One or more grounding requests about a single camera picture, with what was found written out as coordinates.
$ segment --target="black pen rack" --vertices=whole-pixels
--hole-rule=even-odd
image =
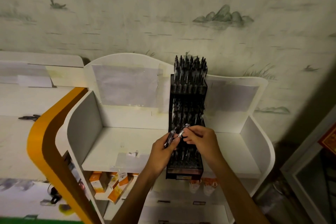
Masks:
[[[184,124],[204,125],[204,100],[208,86],[204,80],[207,72],[205,59],[182,59],[176,65],[170,77],[169,131],[177,127],[179,133]],[[195,145],[180,140],[177,150],[170,157],[167,165],[166,179],[200,180],[203,163]]]

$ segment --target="pen holder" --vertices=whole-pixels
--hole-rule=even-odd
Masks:
[[[170,77],[169,97],[169,131],[177,127],[180,131],[186,123],[191,126],[204,125],[204,100],[208,86],[205,81],[197,85],[181,85],[174,83],[174,75]],[[172,153],[166,169],[166,179],[200,180],[203,174],[203,163],[195,145],[180,140],[177,150]]]

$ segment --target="curved shelf edge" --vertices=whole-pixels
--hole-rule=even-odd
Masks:
[[[27,139],[27,153],[85,224],[100,223],[97,213],[80,189],[55,144],[58,129],[71,108],[86,94],[76,87],[39,117]]]

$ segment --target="person's left hand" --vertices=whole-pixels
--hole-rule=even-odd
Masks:
[[[168,135],[169,133],[165,134],[163,137],[159,138],[155,143],[153,143],[152,151],[150,152],[149,159],[145,166],[145,169],[147,169],[151,174],[155,175],[155,179],[167,166],[173,150],[180,142],[180,138],[176,137],[165,149],[164,144],[168,138]]]

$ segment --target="person's right hand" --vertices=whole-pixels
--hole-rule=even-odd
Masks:
[[[195,144],[209,165],[223,159],[213,129],[197,125],[185,128],[183,131],[183,137],[185,137],[183,141],[187,144]]]

